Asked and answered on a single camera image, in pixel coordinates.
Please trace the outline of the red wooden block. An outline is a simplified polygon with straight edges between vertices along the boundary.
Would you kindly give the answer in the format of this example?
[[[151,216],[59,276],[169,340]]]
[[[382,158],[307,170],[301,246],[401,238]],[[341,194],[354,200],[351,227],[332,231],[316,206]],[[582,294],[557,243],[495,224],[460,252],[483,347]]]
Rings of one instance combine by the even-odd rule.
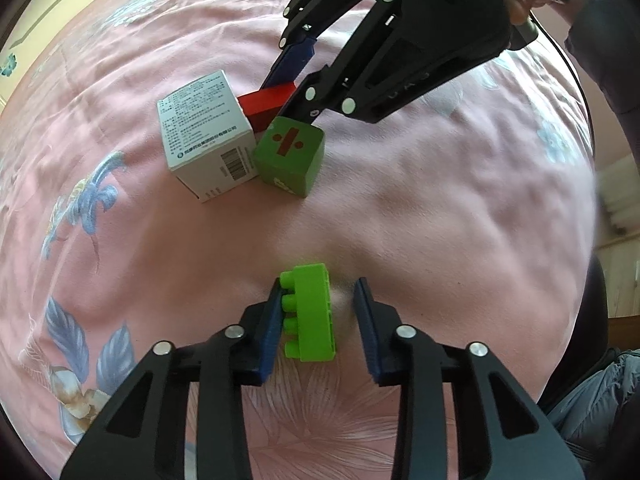
[[[296,90],[293,81],[239,96],[238,101],[254,133],[265,131]]]

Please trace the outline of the green wooden cube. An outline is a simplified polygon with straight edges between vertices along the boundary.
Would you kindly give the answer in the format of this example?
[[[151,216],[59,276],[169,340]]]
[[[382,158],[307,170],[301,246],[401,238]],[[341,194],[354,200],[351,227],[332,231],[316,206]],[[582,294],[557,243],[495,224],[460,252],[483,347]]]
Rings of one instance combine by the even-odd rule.
[[[258,176],[285,192],[308,196],[322,164],[325,140],[320,128],[277,116],[254,151]]]

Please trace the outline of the white medicine box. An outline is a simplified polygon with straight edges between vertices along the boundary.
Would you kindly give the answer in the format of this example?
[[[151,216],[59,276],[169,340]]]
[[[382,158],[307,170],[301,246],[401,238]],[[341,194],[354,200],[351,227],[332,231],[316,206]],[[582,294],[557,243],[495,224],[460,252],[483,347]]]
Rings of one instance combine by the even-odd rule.
[[[254,131],[222,70],[156,103],[169,171],[201,202],[254,179]]]

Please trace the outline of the green lego brick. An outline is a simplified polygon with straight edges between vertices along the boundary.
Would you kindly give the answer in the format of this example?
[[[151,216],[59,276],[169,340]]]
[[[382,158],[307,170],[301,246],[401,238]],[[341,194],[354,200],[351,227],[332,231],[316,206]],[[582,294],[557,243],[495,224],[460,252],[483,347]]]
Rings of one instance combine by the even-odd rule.
[[[332,320],[329,272],[323,263],[304,264],[279,276],[285,313],[283,333],[288,359],[330,362],[336,345]]]

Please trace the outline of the grey jacket sleeve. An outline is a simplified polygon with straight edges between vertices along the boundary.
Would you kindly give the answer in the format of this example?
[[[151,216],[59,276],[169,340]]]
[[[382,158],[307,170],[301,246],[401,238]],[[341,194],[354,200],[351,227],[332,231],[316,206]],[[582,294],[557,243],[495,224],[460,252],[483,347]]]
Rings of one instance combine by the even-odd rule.
[[[639,109],[639,0],[587,0],[566,45],[617,116]]]

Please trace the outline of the pink floral bedspread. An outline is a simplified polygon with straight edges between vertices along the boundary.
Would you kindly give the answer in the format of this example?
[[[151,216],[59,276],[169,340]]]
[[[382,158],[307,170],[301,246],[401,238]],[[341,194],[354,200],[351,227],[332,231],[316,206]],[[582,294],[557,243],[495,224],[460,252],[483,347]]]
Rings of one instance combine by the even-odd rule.
[[[1,116],[1,405],[57,476],[162,339],[206,340],[321,262],[337,355],[279,358],[243,394],[258,479],[385,479],[398,393],[363,359],[352,289],[435,340],[484,341],[540,396],[570,340],[596,199],[584,100],[553,44],[503,52],[375,125],[318,121],[309,196],[257,179],[200,203],[156,104],[223,70],[256,90],[288,0],[96,0]]]

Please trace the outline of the cream wooden headboard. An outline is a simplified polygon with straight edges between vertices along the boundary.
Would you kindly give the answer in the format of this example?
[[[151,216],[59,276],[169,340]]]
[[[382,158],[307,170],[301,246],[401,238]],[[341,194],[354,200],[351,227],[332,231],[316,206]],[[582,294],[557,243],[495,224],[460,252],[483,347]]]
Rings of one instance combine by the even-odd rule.
[[[30,0],[1,51],[1,108],[53,38],[94,0]]]

